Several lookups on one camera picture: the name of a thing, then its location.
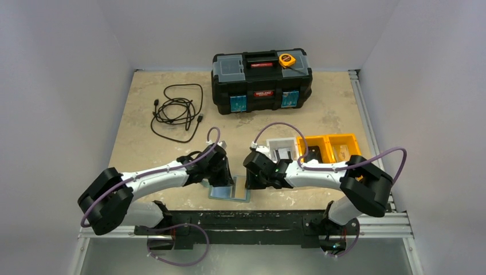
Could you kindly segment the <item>gold card black stripe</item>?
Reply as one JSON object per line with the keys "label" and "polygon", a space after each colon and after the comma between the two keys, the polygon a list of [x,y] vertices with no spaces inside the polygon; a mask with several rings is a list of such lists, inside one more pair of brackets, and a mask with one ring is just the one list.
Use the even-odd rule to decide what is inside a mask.
{"label": "gold card black stripe", "polygon": [[246,179],[245,178],[237,178],[235,181],[235,185],[233,187],[233,199],[245,201],[247,199],[247,189],[245,187]]}

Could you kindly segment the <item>teal card holder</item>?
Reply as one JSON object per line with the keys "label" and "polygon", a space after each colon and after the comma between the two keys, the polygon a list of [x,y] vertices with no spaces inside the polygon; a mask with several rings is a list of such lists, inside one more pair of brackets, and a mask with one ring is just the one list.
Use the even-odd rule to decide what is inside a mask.
{"label": "teal card holder", "polygon": [[[234,176],[233,177],[234,185],[235,185],[235,181],[237,180],[237,178],[245,178],[246,179],[245,176]],[[238,202],[238,203],[248,203],[250,201],[250,191],[247,188],[246,188],[247,189],[247,199],[245,201],[241,201],[241,200],[237,200],[237,199],[232,198],[234,185],[223,186],[223,187],[212,187],[211,185],[209,185],[209,182],[207,180],[203,180],[201,182],[201,185],[203,187],[208,188],[209,199],[215,199],[215,200],[221,200],[221,201],[231,201],[231,202]]]}

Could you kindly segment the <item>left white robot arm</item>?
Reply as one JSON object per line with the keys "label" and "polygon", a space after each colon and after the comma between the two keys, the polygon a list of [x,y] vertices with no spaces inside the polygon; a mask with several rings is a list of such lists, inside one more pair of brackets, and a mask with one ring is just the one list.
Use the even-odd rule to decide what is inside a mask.
{"label": "left white robot arm", "polygon": [[81,226],[105,235],[122,225],[128,214],[136,213],[132,204],[138,199],[203,180],[212,187],[234,185],[226,151],[217,143],[148,170],[121,173],[114,167],[106,168],[77,200],[84,213]]}

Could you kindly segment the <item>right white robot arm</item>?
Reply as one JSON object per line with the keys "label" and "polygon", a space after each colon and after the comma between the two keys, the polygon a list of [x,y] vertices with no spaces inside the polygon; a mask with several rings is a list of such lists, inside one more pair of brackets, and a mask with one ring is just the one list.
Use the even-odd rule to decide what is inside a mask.
{"label": "right white robot arm", "polygon": [[362,214],[384,217],[394,183],[392,176],[360,155],[351,155],[348,161],[339,163],[289,159],[275,163],[253,150],[243,165],[251,175],[246,184],[250,190],[320,187],[342,191],[344,197],[332,202],[322,217],[323,229],[329,233],[336,233]]}

